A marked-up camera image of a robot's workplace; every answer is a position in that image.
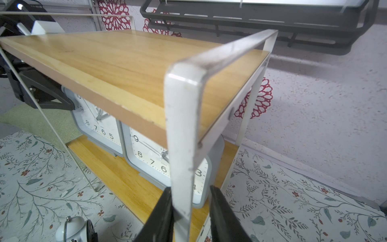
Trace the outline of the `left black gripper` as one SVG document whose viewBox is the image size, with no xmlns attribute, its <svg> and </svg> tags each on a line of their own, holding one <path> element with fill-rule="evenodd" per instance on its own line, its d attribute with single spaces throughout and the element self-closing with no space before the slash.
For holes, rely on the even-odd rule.
<svg viewBox="0 0 387 242">
<path fill-rule="evenodd" d="M 1 77 L 8 78 L 14 95 L 18 100 L 32 108 L 36 108 L 34 104 L 34 101 L 36 101 L 42 109 L 66 111 L 75 109 L 74 103 L 63 93 L 61 84 L 7 51 L 4 53 L 27 87 L 27 89 L 23 88 L 9 65 L 1 57 Z"/>
</svg>

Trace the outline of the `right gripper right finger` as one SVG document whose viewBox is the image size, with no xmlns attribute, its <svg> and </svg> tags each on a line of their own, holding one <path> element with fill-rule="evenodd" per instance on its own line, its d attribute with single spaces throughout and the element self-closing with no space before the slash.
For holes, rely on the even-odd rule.
<svg viewBox="0 0 387 242">
<path fill-rule="evenodd" d="M 251 242 L 221 190 L 210 186 L 210 221 L 213 242 Z"/>
</svg>

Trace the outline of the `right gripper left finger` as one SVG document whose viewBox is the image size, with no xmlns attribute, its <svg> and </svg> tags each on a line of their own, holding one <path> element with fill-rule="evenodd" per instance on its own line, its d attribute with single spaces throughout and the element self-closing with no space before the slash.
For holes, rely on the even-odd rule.
<svg viewBox="0 0 387 242">
<path fill-rule="evenodd" d="M 167 187 L 134 242 L 172 242 L 173 211 L 171 187 Z"/>
</svg>

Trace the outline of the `grey square alarm clock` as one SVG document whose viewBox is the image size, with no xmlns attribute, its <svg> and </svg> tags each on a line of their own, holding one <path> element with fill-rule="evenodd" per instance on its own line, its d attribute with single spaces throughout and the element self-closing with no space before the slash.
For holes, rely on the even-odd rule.
<svg viewBox="0 0 387 242">
<path fill-rule="evenodd" d="M 171 186 L 169 152 L 146 136 L 121 123 L 125 159 L 140 176 L 164 190 Z M 223 136 L 219 136 L 208 155 L 195 171 L 193 185 L 193 207 L 202 208 L 213 185 L 225 148 Z"/>
</svg>

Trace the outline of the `grey square clock face-down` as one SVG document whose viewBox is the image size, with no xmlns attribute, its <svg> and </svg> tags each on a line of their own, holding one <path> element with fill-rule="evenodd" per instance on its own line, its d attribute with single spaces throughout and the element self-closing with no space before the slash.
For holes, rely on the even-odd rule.
<svg viewBox="0 0 387 242">
<path fill-rule="evenodd" d="M 71 114 L 80 132 L 108 153 L 122 157 L 118 120 L 73 91 L 65 87 L 62 91 L 75 106 Z"/>
</svg>

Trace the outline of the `wooden white-framed two-tier shelf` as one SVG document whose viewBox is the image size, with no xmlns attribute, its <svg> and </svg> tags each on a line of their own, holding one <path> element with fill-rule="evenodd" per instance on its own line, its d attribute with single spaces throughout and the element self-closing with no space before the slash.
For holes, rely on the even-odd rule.
<svg viewBox="0 0 387 242">
<path fill-rule="evenodd" d="M 1 38 L 26 62 L 169 151 L 174 235 L 190 235 L 194 171 L 259 87 L 277 30 L 220 45 L 136 30 Z"/>
</svg>

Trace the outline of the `green pillow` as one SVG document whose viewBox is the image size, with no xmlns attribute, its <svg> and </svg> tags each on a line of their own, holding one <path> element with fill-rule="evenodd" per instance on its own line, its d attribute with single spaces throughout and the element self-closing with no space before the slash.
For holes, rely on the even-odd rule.
<svg viewBox="0 0 387 242">
<path fill-rule="evenodd" d="M 70 111 L 44 109 L 43 112 L 51 125 L 39 110 L 24 103 L 1 114 L 1 123 L 39 136 L 62 150 L 61 141 L 67 144 L 82 136 Z"/>
</svg>

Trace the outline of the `white twin-bell clock upper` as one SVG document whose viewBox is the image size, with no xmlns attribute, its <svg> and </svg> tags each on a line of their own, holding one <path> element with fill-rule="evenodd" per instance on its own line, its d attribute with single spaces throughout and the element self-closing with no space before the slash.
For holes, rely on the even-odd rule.
<svg viewBox="0 0 387 242">
<path fill-rule="evenodd" d="M 56 242 L 97 242 L 98 234 L 91 220 L 68 216 L 55 233 Z"/>
</svg>

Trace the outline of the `dark grey wall shelf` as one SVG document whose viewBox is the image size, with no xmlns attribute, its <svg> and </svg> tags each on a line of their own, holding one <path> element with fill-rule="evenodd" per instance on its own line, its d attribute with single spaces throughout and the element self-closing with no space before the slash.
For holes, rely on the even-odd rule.
<svg viewBox="0 0 387 242">
<path fill-rule="evenodd" d="M 346 55 L 375 23 L 379 1 L 145 1 L 150 27 L 248 36 L 266 29 L 289 48 Z"/>
</svg>

